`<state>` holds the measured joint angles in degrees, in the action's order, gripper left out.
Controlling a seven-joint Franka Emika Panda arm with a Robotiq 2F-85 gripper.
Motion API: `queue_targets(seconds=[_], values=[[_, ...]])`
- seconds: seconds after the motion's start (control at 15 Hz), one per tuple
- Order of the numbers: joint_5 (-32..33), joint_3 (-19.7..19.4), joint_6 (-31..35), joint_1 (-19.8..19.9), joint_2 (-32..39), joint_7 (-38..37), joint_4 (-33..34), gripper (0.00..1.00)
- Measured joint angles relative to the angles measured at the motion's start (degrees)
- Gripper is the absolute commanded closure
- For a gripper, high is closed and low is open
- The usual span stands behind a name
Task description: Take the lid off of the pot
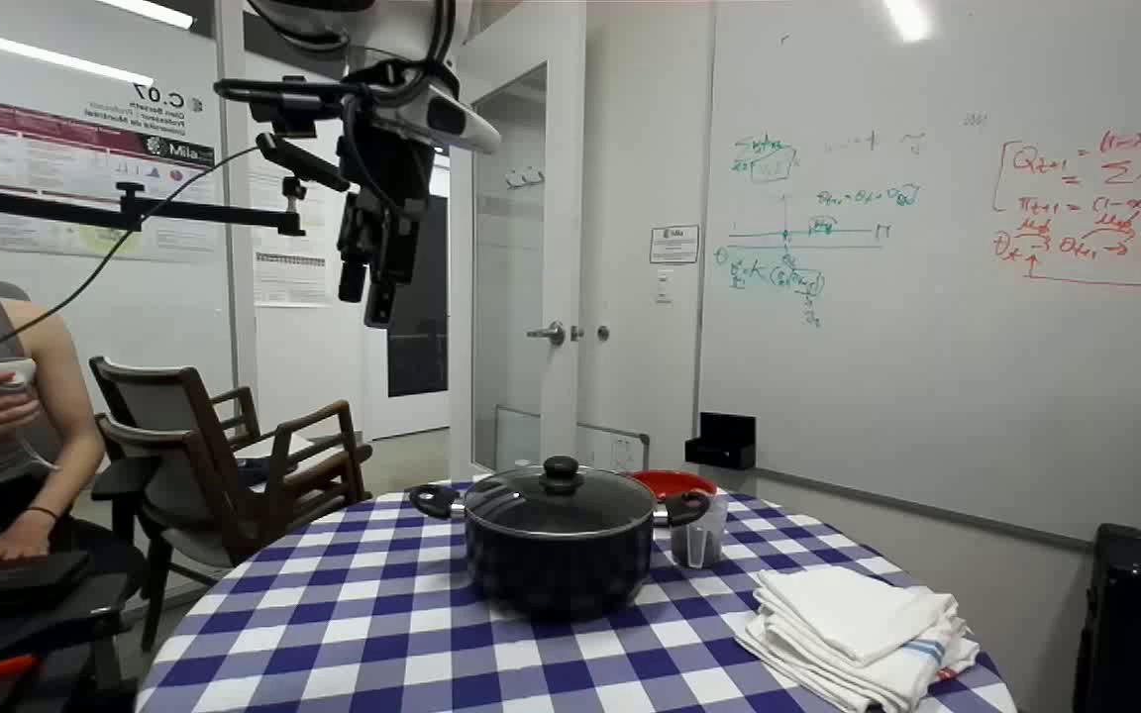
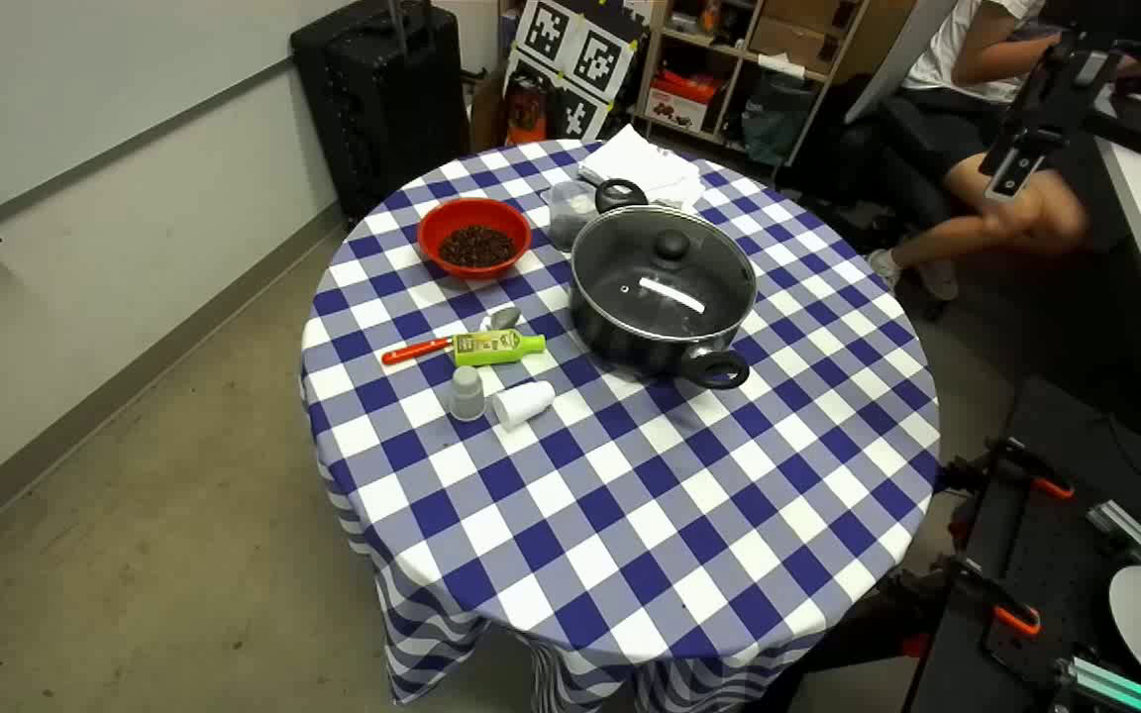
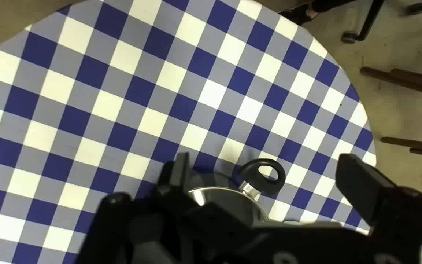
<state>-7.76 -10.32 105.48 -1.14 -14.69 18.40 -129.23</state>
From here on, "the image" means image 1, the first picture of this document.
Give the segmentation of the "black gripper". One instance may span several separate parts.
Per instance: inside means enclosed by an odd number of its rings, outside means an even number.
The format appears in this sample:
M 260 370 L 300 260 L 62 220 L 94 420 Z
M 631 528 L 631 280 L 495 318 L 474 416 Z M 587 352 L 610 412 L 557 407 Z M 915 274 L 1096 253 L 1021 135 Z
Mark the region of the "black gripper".
M 379 125 L 343 135 L 343 174 L 355 181 L 355 194 L 343 198 L 335 297 L 362 300 L 367 271 L 367 327 L 391 321 L 395 284 L 411 278 L 429 169 L 430 150 L 414 137 Z

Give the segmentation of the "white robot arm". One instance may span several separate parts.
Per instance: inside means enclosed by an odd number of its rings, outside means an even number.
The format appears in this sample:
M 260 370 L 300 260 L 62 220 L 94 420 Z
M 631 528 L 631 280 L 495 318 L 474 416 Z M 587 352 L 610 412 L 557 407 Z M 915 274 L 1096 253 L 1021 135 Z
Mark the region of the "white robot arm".
M 462 137 L 461 78 L 449 69 L 466 0 L 251 0 L 288 46 L 335 69 L 335 157 L 348 181 L 335 297 L 385 327 L 414 274 L 430 157 Z

